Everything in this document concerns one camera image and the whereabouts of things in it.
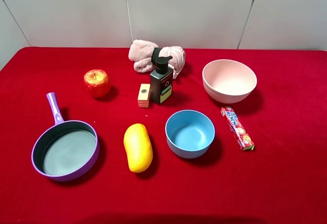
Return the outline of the yellow mango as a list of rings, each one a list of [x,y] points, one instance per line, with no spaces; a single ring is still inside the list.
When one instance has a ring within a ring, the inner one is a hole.
[[[141,123],[131,125],[125,132],[123,143],[130,171],[147,170],[153,159],[153,149],[146,127]]]

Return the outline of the beige small block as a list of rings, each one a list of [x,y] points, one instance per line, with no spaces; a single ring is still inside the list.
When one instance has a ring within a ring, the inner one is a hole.
[[[150,84],[141,84],[139,93],[138,93],[138,106],[141,108],[149,107],[150,101]]]

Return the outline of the black pump bottle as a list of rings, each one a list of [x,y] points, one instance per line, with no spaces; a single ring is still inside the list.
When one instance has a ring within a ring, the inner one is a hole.
[[[172,94],[173,69],[169,67],[172,56],[158,57],[155,69],[150,73],[151,101],[163,103]]]

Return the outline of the blue bowl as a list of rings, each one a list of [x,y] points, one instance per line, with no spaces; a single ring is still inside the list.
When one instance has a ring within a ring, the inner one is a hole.
[[[194,159],[206,153],[214,141],[216,131],[205,114],[195,110],[180,110],[168,118],[165,134],[174,154]]]

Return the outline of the pink rolled towel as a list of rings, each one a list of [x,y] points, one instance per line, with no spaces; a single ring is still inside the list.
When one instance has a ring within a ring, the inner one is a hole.
[[[128,58],[134,62],[136,72],[146,73],[155,69],[158,57],[169,57],[168,66],[173,69],[173,79],[182,71],[185,65],[185,51],[180,46],[166,46],[160,48],[156,43],[135,39],[129,49]]]

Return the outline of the pink bowl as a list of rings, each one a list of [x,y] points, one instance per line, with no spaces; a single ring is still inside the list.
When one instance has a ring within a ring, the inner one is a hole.
[[[257,85],[255,73],[245,64],[219,59],[209,62],[202,70],[205,91],[217,102],[234,104],[244,100]]]

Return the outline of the red apple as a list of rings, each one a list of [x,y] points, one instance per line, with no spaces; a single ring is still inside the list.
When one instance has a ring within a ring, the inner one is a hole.
[[[83,79],[87,90],[94,98],[106,96],[111,89],[109,76],[101,69],[92,69],[88,71]]]

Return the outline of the red candy stick pack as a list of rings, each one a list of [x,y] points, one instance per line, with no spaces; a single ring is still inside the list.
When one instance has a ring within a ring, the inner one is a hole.
[[[227,122],[241,150],[253,150],[254,142],[240,123],[232,107],[221,108],[221,114]]]

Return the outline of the purple frying pan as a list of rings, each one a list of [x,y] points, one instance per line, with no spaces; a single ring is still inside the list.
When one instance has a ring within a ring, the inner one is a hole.
[[[56,95],[46,95],[55,124],[43,132],[31,152],[34,169],[57,182],[77,179],[95,164],[100,145],[95,129],[80,120],[65,121],[57,104]]]

